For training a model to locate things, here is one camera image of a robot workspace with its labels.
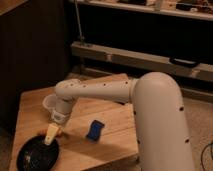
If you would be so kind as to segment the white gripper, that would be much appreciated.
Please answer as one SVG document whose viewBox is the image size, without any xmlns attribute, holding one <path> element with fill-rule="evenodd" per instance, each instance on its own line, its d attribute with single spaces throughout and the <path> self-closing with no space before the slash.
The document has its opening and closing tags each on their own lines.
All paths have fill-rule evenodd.
<svg viewBox="0 0 213 171">
<path fill-rule="evenodd" d="M 48 129 L 47 129 L 47 132 L 46 132 L 46 136 L 45 136 L 45 139 L 44 139 L 44 144 L 45 145 L 50 145 L 53 142 L 53 140 L 61 132 L 61 127 L 59 125 L 66 124 L 67 121 L 69 120 L 69 118 L 70 118 L 69 114 L 62 114 L 62 113 L 57 112 L 56 110 L 52 111 L 51 120 L 53 122 L 55 122 L 55 123 L 51 123 L 48 126 Z"/>
</svg>

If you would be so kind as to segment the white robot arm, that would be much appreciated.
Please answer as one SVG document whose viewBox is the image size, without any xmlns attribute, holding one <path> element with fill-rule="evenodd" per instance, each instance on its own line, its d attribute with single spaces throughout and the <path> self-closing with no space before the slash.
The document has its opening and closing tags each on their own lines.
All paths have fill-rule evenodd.
<svg viewBox="0 0 213 171">
<path fill-rule="evenodd" d="M 67 123 L 77 98 L 130 103 L 142 171 L 195 171 L 182 93 L 171 76 L 150 72 L 138 79 L 89 84 L 70 79 L 56 84 L 55 95 L 47 145 Z"/>
</svg>

